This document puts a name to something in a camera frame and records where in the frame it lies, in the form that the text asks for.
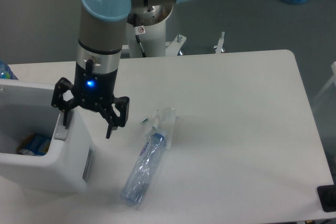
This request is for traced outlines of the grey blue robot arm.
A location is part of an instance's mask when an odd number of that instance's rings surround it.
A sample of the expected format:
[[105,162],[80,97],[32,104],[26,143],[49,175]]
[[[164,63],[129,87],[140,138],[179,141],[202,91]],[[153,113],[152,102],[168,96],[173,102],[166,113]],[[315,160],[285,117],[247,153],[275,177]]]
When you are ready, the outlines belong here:
[[51,100],[65,128],[78,106],[106,120],[107,137],[125,126],[130,99],[115,97],[114,86],[127,25],[158,23],[166,16],[166,6],[186,1],[191,0],[81,0],[75,80],[61,78]]

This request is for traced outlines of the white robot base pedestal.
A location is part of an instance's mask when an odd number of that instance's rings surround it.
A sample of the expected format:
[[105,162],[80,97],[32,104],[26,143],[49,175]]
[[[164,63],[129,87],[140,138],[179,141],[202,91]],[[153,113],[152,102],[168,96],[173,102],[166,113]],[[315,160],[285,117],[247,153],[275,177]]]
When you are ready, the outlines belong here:
[[178,34],[166,40],[166,22],[173,12],[173,4],[131,9],[126,26],[128,44],[122,52],[130,58],[182,56],[186,37]]

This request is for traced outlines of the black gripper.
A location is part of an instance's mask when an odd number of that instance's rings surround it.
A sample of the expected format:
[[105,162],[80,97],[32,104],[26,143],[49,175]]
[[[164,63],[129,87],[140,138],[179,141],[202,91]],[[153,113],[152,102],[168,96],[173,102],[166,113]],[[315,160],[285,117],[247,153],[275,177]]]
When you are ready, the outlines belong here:
[[[125,127],[129,116],[129,97],[115,97],[114,86],[117,70],[100,74],[87,74],[85,69],[76,63],[75,81],[72,84],[67,78],[61,77],[55,84],[51,105],[63,113],[63,126],[68,128],[72,116],[70,113],[79,105],[82,108],[99,112],[108,124],[106,138],[118,127]],[[70,91],[73,98],[66,101],[64,94]]]

